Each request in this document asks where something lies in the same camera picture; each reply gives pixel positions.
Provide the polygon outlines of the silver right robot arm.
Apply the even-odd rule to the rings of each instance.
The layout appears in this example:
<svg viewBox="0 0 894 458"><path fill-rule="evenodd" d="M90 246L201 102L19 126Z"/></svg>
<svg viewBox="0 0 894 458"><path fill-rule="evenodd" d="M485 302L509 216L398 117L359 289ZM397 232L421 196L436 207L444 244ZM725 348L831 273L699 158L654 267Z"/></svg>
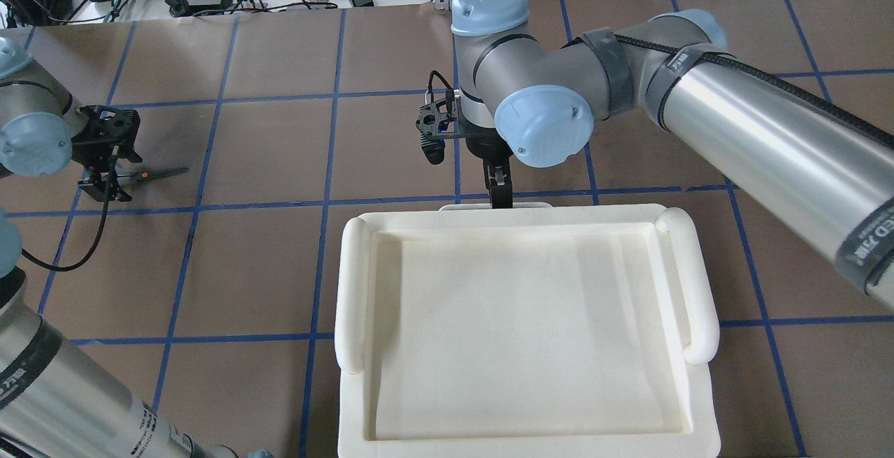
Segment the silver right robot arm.
<svg viewBox="0 0 894 458"><path fill-rule="evenodd" d="M467 146L551 168L598 121L640 108L757 200L856 289L892 306L892 136L735 59L705 10L664 13L547 51L528 0L451 0Z"/></svg>

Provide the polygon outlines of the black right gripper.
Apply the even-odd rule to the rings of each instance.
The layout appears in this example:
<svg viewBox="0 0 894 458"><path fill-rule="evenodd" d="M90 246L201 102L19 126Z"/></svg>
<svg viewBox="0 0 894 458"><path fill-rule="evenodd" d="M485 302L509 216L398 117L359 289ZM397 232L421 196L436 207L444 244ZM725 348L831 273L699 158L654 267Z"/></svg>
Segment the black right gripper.
<svg viewBox="0 0 894 458"><path fill-rule="evenodd" d="M511 209L513 186L510 159L513 150L496 130L473 130L465 136L467 149L485 161L485 186L492 209Z"/></svg>

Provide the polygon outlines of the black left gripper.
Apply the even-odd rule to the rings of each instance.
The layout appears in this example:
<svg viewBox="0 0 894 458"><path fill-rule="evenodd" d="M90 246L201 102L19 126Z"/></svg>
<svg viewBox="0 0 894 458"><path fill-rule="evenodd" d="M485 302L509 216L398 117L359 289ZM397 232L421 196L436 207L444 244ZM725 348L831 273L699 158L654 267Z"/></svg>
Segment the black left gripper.
<svg viewBox="0 0 894 458"><path fill-rule="evenodd" d="M116 163L120 159L142 163L135 149L140 115L136 110L105 105L86 105L78 111L87 117L84 130L71 140L73 161L86 172L78 188L98 202L131 202L122 181L126 175L118 171Z"/></svg>

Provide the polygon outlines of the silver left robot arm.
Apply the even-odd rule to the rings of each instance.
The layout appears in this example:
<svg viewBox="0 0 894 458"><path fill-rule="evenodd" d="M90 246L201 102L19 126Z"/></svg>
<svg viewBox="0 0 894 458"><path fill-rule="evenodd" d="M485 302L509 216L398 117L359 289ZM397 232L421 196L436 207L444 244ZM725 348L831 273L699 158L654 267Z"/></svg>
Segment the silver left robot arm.
<svg viewBox="0 0 894 458"><path fill-rule="evenodd" d="M18 43L2 39L2 176L41 177L76 162L79 187L108 206L126 202L118 162L138 164L140 117L133 110L84 105ZM15 457L235 457L226 445L201 445L158 414L24 301L22 261L68 272L23 247L2 216L2 455Z"/></svg>

